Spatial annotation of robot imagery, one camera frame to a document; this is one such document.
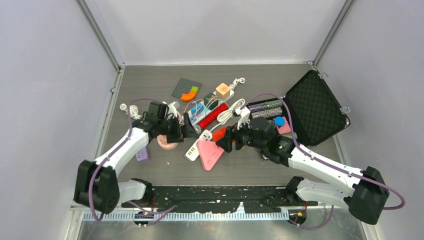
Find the red cube adapter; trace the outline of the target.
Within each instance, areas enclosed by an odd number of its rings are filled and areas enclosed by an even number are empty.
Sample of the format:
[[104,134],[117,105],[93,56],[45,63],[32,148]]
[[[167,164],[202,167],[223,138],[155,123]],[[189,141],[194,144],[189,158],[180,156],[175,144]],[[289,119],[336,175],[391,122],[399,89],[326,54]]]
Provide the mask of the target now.
[[215,131],[212,134],[213,141],[217,142],[220,139],[222,139],[226,135],[226,131],[227,131],[226,127],[219,128],[217,131]]

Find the white multicolour power strip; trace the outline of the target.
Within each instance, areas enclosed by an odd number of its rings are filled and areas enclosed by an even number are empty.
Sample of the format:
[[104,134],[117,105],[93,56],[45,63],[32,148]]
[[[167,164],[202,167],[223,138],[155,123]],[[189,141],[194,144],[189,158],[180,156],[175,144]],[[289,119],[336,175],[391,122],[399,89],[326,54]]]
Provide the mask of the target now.
[[212,113],[221,104],[230,100],[235,94],[234,90],[230,89],[229,96],[225,99],[221,99],[215,95],[216,93],[217,91],[209,93],[188,111],[188,117],[192,125],[201,122],[206,116]]

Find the pink triangular socket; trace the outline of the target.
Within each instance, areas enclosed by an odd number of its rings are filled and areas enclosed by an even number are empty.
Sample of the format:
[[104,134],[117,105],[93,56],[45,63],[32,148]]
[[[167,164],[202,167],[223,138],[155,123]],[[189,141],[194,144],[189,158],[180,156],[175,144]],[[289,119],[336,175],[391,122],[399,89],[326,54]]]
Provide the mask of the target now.
[[196,146],[205,171],[210,171],[224,153],[224,149],[216,145],[214,141],[201,140]]

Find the blue plug adapter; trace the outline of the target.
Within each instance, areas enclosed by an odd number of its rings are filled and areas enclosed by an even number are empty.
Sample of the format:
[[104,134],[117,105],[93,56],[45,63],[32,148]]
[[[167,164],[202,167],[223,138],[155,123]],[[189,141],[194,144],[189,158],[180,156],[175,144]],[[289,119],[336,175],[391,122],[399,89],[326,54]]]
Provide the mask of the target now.
[[195,105],[191,110],[190,110],[190,114],[191,117],[196,118],[198,115],[201,115],[202,112],[204,111],[204,104],[202,102],[198,103],[197,105]]

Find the pink round socket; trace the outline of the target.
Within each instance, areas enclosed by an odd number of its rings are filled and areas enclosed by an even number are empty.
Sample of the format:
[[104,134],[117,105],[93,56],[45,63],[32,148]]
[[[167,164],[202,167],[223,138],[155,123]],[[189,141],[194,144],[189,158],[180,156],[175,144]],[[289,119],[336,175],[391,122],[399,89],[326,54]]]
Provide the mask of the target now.
[[170,151],[170,150],[175,149],[179,145],[178,142],[169,143],[168,140],[167,140],[167,136],[166,135],[158,135],[156,139],[157,139],[158,145],[163,150]]

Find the dark green cube adapter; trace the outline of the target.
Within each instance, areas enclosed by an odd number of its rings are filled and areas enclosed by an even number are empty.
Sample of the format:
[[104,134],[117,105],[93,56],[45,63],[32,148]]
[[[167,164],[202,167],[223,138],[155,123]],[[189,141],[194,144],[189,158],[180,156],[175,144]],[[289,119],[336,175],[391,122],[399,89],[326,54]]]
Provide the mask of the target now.
[[213,110],[219,105],[220,98],[211,92],[203,98],[203,101],[208,110]]

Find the purple power strip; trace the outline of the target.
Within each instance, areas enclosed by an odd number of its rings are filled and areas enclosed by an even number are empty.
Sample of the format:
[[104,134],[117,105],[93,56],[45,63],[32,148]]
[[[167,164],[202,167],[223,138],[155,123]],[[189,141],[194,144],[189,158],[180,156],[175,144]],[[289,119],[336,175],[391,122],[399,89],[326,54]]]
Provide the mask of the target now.
[[148,161],[149,158],[149,152],[146,147],[143,147],[135,154],[136,160],[140,163]]

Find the beige cube adapter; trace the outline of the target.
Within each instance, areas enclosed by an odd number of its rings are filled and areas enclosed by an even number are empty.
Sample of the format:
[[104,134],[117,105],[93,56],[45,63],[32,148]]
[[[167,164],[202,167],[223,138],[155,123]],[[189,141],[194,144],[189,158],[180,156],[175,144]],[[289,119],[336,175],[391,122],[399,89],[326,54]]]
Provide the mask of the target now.
[[219,97],[221,100],[225,101],[231,95],[231,89],[225,83],[221,83],[215,89],[215,95]]

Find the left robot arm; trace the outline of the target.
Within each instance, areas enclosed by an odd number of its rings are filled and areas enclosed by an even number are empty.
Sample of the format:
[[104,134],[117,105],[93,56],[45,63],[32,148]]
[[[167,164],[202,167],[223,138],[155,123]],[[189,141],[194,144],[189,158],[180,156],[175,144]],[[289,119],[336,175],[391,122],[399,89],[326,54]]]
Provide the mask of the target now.
[[79,164],[74,202],[102,214],[109,214],[129,201],[148,207],[154,199],[152,184],[139,178],[119,182],[118,176],[139,150],[159,136],[165,136],[168,143],[198,137],[189,113],[185,112],[182,119],[180,123],[169,105],[152,101],[140,119],[129,121],[128,131],[111,149],[94,160],[83,160]]

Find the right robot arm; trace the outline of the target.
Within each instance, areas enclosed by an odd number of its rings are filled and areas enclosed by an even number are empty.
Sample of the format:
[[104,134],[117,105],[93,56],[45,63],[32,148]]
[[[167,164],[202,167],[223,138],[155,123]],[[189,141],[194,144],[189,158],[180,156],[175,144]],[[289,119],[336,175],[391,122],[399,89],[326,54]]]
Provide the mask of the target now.
[[291,205],[321,202],[347,209],[358,220],[376,225],[389,191],[374,167],[350,167],[321,156],[292,138],[280,134],[271,121],[259,117],[250,124],[221,128],[214,135],[216,145],[227,153],[243,147],[256,148],[273,163],[309,173],[324,183],[295,176],[287,184],[285,198]]

